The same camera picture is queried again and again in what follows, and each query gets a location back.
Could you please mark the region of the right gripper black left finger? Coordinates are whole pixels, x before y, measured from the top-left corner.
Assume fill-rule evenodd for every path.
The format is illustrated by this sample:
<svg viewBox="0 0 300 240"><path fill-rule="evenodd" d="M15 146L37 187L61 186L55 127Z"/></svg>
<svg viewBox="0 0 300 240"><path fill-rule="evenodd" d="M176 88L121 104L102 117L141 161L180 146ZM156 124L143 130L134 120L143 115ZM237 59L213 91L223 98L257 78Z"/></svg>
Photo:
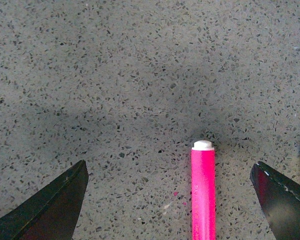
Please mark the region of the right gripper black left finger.
<svg viewBox="0 0 300 240"><path fill-rule="evenodd" d="M0 240L70 240L89 174L84 160L0 218Z"/></svg>

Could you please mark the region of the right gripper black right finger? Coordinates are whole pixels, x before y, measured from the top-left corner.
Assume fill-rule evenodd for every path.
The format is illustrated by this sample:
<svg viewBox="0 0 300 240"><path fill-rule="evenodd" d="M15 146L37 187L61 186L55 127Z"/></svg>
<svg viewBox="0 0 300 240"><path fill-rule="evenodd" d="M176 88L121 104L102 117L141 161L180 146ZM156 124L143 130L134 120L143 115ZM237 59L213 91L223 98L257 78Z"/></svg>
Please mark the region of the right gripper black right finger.
<svg viewBox="0 0 300 240"><path fill-rule="evenodd" d="M300 240L300 184L266 163L250 172L260 207L277 240Z"/></svg>

